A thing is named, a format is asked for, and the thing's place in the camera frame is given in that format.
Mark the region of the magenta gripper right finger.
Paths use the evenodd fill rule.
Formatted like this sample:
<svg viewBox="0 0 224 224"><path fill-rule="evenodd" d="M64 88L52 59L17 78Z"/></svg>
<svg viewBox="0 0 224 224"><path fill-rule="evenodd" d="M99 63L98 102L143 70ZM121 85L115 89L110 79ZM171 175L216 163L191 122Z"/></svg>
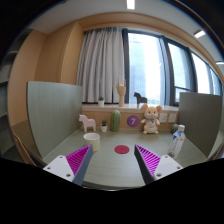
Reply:
<svg viewBox="0 0 224 224"><path fill-rule="evenodd" d="M135 146L134 155L145 184L160 180L161 178L182 169L182 166L170 156L159 156L139 145Z"/></svg>

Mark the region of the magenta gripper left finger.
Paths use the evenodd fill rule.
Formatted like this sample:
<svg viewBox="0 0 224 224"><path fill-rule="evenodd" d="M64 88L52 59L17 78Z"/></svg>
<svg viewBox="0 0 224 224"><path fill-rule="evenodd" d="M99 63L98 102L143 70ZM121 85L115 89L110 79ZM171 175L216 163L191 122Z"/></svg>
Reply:
<svg viewBox="0 0 224 224"><path fill-rule="evenodd" d="M68 156L57 156L44 170L81 186L92 155L93 148L88 145Z"/></svg>

